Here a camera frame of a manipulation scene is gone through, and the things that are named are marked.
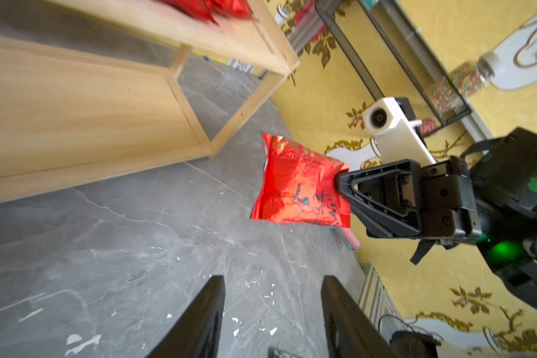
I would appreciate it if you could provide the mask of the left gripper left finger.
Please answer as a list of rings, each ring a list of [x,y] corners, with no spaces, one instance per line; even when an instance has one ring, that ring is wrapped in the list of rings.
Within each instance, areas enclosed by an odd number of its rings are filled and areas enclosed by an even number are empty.
[[[149,356],[215,358],[224,305],[225,280],[214,275]]]

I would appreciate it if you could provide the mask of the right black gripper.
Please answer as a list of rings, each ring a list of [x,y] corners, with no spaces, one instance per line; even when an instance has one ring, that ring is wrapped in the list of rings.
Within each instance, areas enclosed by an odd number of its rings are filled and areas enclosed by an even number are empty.
[[[509,135],[475,143],[462,153],[482,152],[460,187],[468,200],[469,227],[461,240],[439,244],[477,246],[507,290],[537,309],[537,134],[516,128]],[[335,189],[367,234],[378,239],[417,239],[422,233],[419,181],[412,160],[339,173]]]

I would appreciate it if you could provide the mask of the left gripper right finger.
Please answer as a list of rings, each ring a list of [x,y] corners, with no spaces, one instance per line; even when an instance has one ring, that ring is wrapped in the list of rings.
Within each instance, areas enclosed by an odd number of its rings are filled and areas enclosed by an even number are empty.
[[[324,277],[321,297],[330,357],[399,357],[336,277]]]

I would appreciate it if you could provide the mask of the red tea bag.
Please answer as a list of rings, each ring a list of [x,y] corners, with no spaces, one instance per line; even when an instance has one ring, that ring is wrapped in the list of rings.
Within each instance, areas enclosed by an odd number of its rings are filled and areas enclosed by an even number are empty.
[[[282,136],[264,133],[263,143],[263,184],[252,220],[350,228],[350,204],[336,189],[336,176],[347,173],[348,164]]]
[[[246,0],[160,0],[160,3],[205,22],[217,24],[213,15],[236,19],[252,19],[253,13]]]

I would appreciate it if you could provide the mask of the wooden two-tier shelf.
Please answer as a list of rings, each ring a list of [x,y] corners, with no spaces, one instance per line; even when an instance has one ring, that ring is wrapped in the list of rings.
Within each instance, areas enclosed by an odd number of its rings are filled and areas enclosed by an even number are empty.
[[[156,1],[59,6],[179,52],[152,66],[0,36],[0,203],[213,157],[300,64],[264,1],[213,25]],[[195,50],[267,71],[213,138],[178,82]]]

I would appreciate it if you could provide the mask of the purple pink garden fork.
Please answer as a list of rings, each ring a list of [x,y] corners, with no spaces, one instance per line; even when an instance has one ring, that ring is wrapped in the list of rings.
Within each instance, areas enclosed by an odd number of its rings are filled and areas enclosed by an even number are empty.
[[[356,251],[360,247],[360,242],[352,230],[350,228],[341,228],[341,232],[347,243],[352,247],[352,250]]]

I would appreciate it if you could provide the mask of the clear jar white lid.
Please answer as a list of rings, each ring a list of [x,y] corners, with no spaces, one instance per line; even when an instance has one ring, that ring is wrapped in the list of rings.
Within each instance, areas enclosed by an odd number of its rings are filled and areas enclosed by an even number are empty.
[[[465,99],[485,88],[495,76],[493,65],[496,62],[496,56],[487,52],[436,80],[429,87],[428,95],[438,112],[443,114],[462,107]]]

